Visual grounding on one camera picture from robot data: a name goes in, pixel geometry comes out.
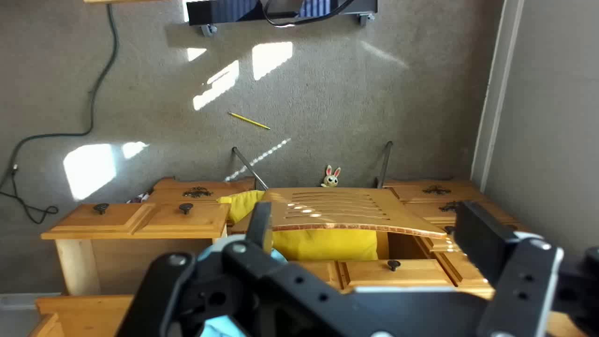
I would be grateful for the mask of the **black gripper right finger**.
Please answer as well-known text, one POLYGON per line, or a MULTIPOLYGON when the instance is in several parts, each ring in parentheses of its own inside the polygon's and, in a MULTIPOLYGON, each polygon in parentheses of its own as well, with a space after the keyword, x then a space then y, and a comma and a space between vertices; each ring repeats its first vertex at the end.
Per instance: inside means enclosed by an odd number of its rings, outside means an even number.
POLYGON ((478 203, 461 203, 457 206, 453 236, 482 272, 502 272, 517 244, 513 231, 478 203))

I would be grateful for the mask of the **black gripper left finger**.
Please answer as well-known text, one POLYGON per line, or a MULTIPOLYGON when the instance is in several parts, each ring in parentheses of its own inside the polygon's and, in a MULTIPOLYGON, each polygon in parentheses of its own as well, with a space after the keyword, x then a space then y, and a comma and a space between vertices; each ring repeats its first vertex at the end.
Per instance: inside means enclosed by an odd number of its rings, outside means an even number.
POLYGON ((263 251, 272 253, 272 205, 259 203, 251 214, 246 240, 259 246, 263 251))

